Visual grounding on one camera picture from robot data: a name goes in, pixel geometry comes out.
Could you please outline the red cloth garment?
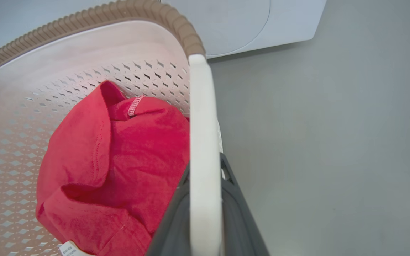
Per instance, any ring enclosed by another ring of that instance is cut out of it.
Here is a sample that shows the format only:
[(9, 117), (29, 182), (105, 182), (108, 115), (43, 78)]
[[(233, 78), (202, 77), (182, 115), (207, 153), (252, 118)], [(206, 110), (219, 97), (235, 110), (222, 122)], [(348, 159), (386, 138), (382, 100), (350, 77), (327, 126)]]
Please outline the red cloth garment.
[(189, 119), (177, 107), (104, 81), (50, 138), (36, 218), (90, 255), (144, 256), (188, 163)]

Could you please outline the white perforated laundry basket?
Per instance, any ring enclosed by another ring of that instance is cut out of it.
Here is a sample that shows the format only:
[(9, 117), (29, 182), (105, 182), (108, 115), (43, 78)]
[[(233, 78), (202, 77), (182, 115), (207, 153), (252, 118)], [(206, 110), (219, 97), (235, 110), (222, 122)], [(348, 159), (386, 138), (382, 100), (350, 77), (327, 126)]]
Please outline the white perforated laundry basket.
[(0, 48), (0, 256), (60, 255), (35, 217), (50, 137), (102, 81), (157, 97), (191, 123), (193, 255), (223, 255), (221, 132), (205, 48), (174, 7), (111, 2), (71, 14)]

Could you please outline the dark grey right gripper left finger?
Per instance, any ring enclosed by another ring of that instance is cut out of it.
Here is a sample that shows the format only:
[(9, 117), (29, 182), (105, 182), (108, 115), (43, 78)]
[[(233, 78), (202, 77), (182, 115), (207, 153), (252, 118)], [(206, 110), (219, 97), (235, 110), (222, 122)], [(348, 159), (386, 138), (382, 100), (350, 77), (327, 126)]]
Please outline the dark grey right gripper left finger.
[(191, 256), (189, 164), (146, 252), (146, 256)]

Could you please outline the white washing machine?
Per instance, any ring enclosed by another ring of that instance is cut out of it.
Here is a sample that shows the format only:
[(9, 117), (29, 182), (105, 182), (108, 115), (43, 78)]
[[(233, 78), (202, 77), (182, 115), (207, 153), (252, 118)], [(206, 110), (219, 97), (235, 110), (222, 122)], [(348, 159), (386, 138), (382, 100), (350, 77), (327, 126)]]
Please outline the white washing machine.
[(327, 0), (160, 0), (194, 26), (208, 59), (312, 39)]

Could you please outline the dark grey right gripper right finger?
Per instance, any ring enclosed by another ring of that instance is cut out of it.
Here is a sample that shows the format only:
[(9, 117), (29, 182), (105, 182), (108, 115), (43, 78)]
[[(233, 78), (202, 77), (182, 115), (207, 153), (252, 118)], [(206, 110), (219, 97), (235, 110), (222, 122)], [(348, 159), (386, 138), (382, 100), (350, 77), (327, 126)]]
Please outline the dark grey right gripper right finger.
[(270, 256), (228, 159), (220, 157), (225, 256)]

